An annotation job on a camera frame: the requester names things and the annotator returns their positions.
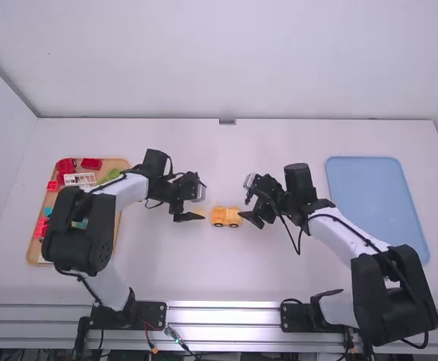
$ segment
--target light blue tray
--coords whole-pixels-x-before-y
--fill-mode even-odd
[[[430,251],[400,162],[390,157],[333,156],[326,161],[331,198],[343,215],[366,232],[415,248],[423,264]]]

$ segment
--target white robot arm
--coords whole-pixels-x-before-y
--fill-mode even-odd
[[[351,269],[351,291],[327,291],[304,305],[314,329],[354,327],[375,346],[424,332],[427,340],[427,332],[438,327],[438,313],[415,250],[372,237],[347,220],[331,201],[318,199],[307,164],[287,165],[284,176],[286,190],[269,174],[248,175],[245,203],[252,196],[257,201],[252,211],[239,215],[260,229],[278,217],[294,243],[286,217],[301,228],[300,235],[304,232],[322,241]],[[300,254],[299,244],[296,252]],[[388,280],[399,281],[400,286],[388,288]]]
[[[169,160],[169,173],[165,174]],[[81,281],[95,299],[90,317],[79,321],[74,359],[81,359],[88,329],[145,329],[151,323],[156,329],[165,326],[166,304],[137,302],[114,267],[115,214],[133,203],[152,199],[169,204],[175,222],[204,219],[184,213],[184,201],[202,201],[205,185],[196,172],[174,174],[167,154],[149,149],[142,164],[121,173],[94,188],[63,188],[42,241],[42,256],[53,262],[60,274]],[[72,221],[86,218],[86,229],[71,226]]]

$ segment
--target yellow toy car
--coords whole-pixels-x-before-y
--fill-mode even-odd
[[[242,224],[242,218],[238,215],[240,211],[237,207],[214,207],[211,213],[211,223],[216,227],[237,228]]]

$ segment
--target red plastic piece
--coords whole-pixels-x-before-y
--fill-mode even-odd
[[[47,190],[49,192],[57,192],[59,190],[59,188],[60,188],[60,185],[59,185],[59,181],[57,181],[57,180],[51,180],[47,184]]]
[[[33,232],[33,238],[45,237],[48,228],[48,217],[38,218],[37,225],[35,226],[35,231]]]
[[[75,159],[73,159],[73,158],[64,158],[64,159],[59,160],[55,164],[56,170],[65,172],[65,174],[73,173],[76,166],[77,166],[77,163],[75,162]]]
[[[85,169],[92,169],[99,171],[102,167],[102,161],[96,158],[84,158],[81,163],[81,167]]]

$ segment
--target wooden tray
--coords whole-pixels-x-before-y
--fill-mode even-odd
[[[98,181],[102,179],[104,176],[106,176],[110,169],[118,168],[120,170],[124,170],[130,168],[129,162],[127,162],[125,159],[100,158],[102,160],[102,167],[100,168],[99,171],[93,171],[91,169],[81,168],[81,162],[83,158],[75,157],[74,159],[77,162],[77,167],[75,168],[75,171],[77,173],[95,173]],[[53,165],[53,172],[52,175],[50,176],[51,181],[56,180],[56,173],[57,171],[55,169],[55,165]],[[45,191],[44,202],[42,203],[40,212],[38,213],[37,221],[38,218],[44,216],[45,207],[53,207],[53,205],[55,205],[56,197],[59,194],[58,192],[48,192],[46,184],[44,184],[44,191]],[[115,246],[117,243],[117,233],[119,231],[120,213],[121,212],[117,212],[117,214],[115,215],[114,250],[116,249]],[[26,252],[26,261],[29,265],[51,265],[50,262],[45,261],[41,256],[41,242],[39,238],[33,237],[33,233],[35,231],[35,224],[33,225],[33,229],[31,230],[32,237],[30,239],[29,249]]]

